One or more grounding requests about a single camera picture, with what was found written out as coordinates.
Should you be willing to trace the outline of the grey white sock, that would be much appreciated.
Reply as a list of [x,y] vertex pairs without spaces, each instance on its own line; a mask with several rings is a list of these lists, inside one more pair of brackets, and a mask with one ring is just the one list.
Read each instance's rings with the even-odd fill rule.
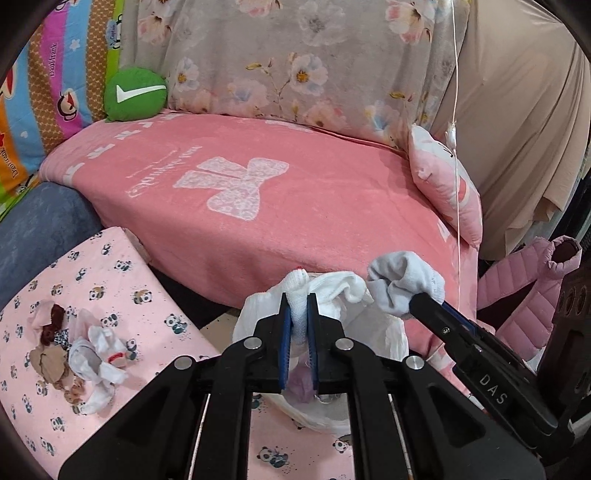
[[411,317],[410,302],[421,293],[442,304],[445,279],[429,263],[412,251],[379,256],[368,267],[367,285],[378,307],[387,314]]

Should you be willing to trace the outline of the beige brown scrunchie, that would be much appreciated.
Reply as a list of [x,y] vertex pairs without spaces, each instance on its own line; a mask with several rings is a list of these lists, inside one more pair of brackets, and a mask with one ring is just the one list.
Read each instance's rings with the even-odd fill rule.
[[33,370],[42,380],[63,394],[70,405],[80,405],[85,393],[85,381],[71,370],[67,352],[59,345],[39,345],[29,352]]

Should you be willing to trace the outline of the black white patterned scrunchie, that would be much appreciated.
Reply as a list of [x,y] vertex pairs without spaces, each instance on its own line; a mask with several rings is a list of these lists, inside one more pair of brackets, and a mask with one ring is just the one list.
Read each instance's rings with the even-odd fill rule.
[[69,330],[59,330],[53,338],[53,344],[60,346],[65,352],[68,352],[71,348],[72,342],[69,339]]

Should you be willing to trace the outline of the dark red scrunchie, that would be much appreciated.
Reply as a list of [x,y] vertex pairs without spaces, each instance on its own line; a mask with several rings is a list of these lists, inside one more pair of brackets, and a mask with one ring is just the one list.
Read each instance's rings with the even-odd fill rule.
[[62,329],[65,310],[54,304],[50,310],[50,322],[42,326],[40,343],[49,346],[55,339],[56,334]]

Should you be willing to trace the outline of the pink satin cloth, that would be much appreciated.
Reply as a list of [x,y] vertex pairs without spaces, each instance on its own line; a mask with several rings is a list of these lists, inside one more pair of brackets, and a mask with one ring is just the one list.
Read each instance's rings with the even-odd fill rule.
[[51,324],[51,311],[54,305],[55,303],[51,300],[39,302],[28,319],[28,323],[33,330],[39,331]]

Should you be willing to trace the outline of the pale pink small cloth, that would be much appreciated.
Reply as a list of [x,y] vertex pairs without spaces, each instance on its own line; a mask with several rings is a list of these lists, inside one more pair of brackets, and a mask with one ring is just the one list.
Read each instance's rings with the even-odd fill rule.
[[88,340],[89,329],[99,326],[100,321],[89,310],[81,309],[68,320],[68,342],[73,344],[78,339]]

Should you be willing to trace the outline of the white lined trash bin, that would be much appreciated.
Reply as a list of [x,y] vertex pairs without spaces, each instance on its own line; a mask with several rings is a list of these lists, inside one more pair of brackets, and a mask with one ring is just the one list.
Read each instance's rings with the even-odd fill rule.
[[[281,301],[259,292],[245,299],[232,340],[238,342],[254,334],[260,319],[280,313]],[[264,393],[263,398],[304,427],[338,436],[349,433],[349,408],[346,401],[344,354],[335,341],[349,338],[366,345],[375,354],[401,361],[409,354],[404,322],[380,310],[374,301],[348,307],[344,321],[318,313],[315,295],[308,296],[308,330],[304,344],[291,340],[280,361],[288,363],[287,381],[280,394]]]

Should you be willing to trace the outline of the pink puffer jacket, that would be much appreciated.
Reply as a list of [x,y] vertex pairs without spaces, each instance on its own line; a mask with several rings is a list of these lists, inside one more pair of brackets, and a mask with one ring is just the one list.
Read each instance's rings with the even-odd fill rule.
[[535,238],[479,280],[477,319],[492,326],[519,357],[531,360],[547,345],[562,280],[580,266],[581,257],[581,246],[571,237]]

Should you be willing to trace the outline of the small pink pillow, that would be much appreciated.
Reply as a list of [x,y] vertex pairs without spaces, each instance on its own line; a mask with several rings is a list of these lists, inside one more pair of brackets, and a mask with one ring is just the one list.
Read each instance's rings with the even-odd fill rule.
[[443,143],[419,125],[409,131],[413,180],[443,219],[478,249],[483,240],[480,194],[463,164]]

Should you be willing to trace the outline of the pink bow print blanket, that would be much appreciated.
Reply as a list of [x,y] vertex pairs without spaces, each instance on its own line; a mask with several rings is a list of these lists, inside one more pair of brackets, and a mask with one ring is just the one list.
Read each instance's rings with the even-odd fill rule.
[[228,307],[291,270],[365,276],[412,251],[464,315],[477,306],[475,248],[415,185],[407,158],[372,143],[273,120],[167,111],[97,122],[42,162],[106,227],[130,231],[152,268]]

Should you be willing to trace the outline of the blue velvet cushion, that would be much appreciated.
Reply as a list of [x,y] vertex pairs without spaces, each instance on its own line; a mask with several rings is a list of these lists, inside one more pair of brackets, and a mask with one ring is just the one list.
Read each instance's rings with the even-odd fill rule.
[[1,221],[1,305],[102,229],[93,206],[76,190],[51,182],[35,187]]

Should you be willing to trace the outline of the beige curtain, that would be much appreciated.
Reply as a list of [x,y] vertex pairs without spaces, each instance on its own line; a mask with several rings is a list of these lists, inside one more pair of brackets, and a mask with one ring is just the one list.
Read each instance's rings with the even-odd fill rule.
[[430,131],[457,121],[458,156],[481,197],[480,256],[507,256],[565,209],[590,129],[590,63],[533,1],[475,1],[460,68]]

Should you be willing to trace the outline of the grey floral bedsheet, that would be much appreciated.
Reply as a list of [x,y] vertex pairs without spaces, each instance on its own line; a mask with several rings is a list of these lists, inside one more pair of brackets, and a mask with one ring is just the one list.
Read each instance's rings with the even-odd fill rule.
[[396,149],[429,127],[456,69],[467,1],[128,1],[123,66],[167,106],[318,127]]

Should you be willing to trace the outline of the green round plush toy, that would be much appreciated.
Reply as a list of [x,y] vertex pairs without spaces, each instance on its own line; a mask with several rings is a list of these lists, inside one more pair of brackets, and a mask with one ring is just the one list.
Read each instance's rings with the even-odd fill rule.
[[164,108],[167,97],[166,81],[157,73],[139,67],[122,69],[105,86],[106,120],[125,122],[151,118]]

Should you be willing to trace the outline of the colourful monkey print pillow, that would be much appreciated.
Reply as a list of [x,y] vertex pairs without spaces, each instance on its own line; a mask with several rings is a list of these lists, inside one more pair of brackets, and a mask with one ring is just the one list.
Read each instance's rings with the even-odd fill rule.
[[38,183],[58,145],[105,117],[105,83],[118,70],[122,1],[60,1],[1,85],[1,215]]

